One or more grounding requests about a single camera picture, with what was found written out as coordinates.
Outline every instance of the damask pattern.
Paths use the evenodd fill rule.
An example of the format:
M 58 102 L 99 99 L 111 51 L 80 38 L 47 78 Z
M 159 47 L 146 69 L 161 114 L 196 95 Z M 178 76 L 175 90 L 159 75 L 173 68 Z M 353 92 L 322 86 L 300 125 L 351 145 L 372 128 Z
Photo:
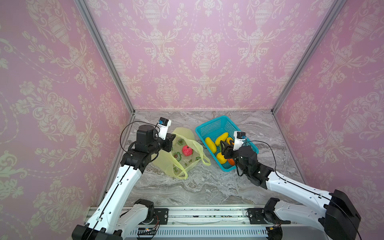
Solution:
M 363 239 L 384 226 L 384 1 L 347 1 L 277 117 L 310 185 L 348 194 Z
M 129 118 L 76 4 L 2 3 L 0 76 L 0 239 L 71 239 Z
M 135 109 L 270 109 L 333 0 L 86 2 Z

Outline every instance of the marble surface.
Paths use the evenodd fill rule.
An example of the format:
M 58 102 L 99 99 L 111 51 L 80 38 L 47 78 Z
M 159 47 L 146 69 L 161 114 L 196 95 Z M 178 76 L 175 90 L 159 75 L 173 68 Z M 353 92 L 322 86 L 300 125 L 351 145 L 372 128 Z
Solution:
M 277 171 L 303 182 L 296 164 L 273 121 L 270 111 L 148 111 L 136 112 L 135 121 L 156 123 L 160 117 L 172 120 L 168 132 L 176 127 L 186 127 L 195 133 L 195 128 L 222 115 L 228 116 L 251 140 L 267 142 L 273 149 Z M 136 131 L 143 123 L 134 123 L 127 145 L 136 139 Z M 196 140 L 202 144 L 195 133 Z M 268 146 L 260 143 L 258 160 L 274 167 L 272 153 Z M 171 178 L 153 164 L 149 164 L 129 195 L 126 206 L 132 206 L 139 198 L 151 200 L 155 205 L 208 205 L 208 204 L 266 204 L 269 198 L 277 197 L 294 202 L 288 197 L 270 190 L 256 187 L 246 176 L 239 177 L 236 170 L 224 172 L 204 147 L 211 159 L 211 166 L 201 162 L 188 172 L 188 179 Z

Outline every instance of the toy apple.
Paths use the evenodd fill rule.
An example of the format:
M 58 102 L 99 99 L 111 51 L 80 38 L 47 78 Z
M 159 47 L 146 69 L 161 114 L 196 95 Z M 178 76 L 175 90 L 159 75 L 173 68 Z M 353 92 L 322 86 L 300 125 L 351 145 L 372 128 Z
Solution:
M 188 147 L 187 145 L 185 145 L 183 147 L 183 154 L 184 154 L 184 156 L 186 156 L 186 157 L 191 156 L 192 153 L 193 153 L 193 149 L 192 148 Z

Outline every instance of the yellow mango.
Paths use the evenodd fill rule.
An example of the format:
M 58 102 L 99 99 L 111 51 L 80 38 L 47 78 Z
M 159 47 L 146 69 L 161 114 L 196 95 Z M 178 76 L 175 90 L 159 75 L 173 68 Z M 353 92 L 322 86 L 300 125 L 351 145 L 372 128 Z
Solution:
M 219 152 L 217 155 L 216 155 L 216 158 L 218 160 L 219 163 L 221 164 L 224 164 L 227 162 L 227 160 L 224 158 L 223 154 L 221 154 L 221 152 Z
M 227 139 L 227 137 L 228 137 L 228 133 L 227 133 L 227 132 L 221 134 L 221 135 L 216 139 L 216 141 L 215 141 L 215 145 L 216 145 L 216 146 L 219 146 L 219 145 L 220 145 L 220 141 L 225 141 L 225 140 Z
M 226 139 L 226 142 L 231 145 L 233 143 L 233 139 L 231 137 Z
M 216 153 L 217 151 L 216 145 L 209 137 L 205 139 L 205 143 L 207 144 L 209 149 L 212 151 L 212 153 Z

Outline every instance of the yellow plastic bag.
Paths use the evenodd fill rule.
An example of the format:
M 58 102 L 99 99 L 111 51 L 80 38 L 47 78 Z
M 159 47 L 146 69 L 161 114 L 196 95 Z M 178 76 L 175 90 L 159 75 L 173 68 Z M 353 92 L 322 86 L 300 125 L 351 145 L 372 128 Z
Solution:
M 200 160 L 206 166 L 211 165 L 211 161 L 203 152 L 203 146 L 196 142 L 195 135 L 191 130 L 177 127 L 173 133 L 176 134 L 176 137 L 172 142 L 171 152 L 161 150 L 157 159 L 153 161 L 154 165 L 158 166 L 168 176 L 179 179 L 187 179 L 187 172 L 195 167 Z M 182 153 L 182 148 L 185 145 L 193 150 L 192 155 L 188 157 Z

